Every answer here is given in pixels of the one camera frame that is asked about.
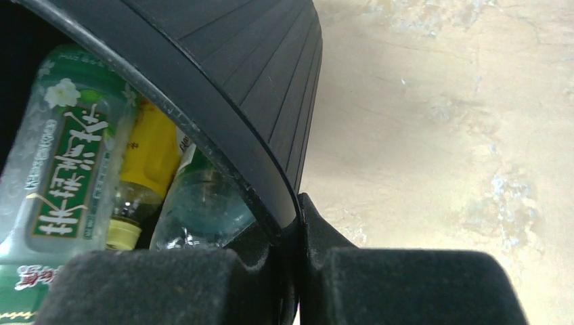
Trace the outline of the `yellow honey pomelo bottle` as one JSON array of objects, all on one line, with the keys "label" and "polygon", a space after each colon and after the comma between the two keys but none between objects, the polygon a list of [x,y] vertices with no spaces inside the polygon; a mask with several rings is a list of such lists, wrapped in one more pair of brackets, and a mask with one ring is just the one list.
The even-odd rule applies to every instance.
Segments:
[{"label": "yellow honey pomelo bottle", "polygon": [[135,248],[142,223],[162,205],[180,159],[175,124],[143,99],[114,196],[107,249]]}]

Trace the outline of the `dark green label water bottle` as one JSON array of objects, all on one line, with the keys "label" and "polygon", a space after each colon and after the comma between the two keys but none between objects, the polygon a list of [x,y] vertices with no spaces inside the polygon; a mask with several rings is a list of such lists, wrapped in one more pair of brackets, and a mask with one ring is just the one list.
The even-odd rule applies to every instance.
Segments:
[{"label": "dark green label water bottle", "polygon": [[254,222],[238,191],[192,144],[162,205],[150,250],[221,248]]}]

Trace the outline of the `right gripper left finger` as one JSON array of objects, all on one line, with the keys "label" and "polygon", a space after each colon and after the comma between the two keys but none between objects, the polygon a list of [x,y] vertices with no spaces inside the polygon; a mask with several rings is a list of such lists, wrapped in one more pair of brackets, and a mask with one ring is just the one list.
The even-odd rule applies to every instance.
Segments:
[{"label": "right gripper left finger", "polygon": [[93,251],[56,276],[37,324],[283,324],[284,293],[258,225],[225,248]]}]

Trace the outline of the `light green label bottle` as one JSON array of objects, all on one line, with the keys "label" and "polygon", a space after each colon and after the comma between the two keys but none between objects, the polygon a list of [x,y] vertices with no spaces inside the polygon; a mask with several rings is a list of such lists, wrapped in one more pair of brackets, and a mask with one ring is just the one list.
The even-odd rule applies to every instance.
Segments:
[{"label": "light green label bottle", "polygon": [[1,174],[2,324],[32,324],[64,264],[105,247],[139,102],[79,45],[43,60]]}]

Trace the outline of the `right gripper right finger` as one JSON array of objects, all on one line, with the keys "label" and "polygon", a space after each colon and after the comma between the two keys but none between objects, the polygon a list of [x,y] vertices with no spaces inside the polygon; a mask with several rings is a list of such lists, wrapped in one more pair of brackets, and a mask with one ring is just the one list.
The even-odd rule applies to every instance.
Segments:
[{"label": "right gripper right finger", "polygon": [[299,195],[303,324],[526,324],[500,264],[486,253],[359,248]]}]

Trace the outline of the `black ribbed waste bin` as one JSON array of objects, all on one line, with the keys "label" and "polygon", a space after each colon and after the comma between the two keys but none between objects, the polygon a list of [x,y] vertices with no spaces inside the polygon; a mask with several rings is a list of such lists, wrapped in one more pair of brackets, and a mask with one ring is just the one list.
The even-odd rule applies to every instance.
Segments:
[{"label": "black ribbed waste bin", "polygon": [[322,63],[312,1],[2,1],[2,156],[38,65],[70,41],[189,131],[272,239],[298,232],[296,194]]}]

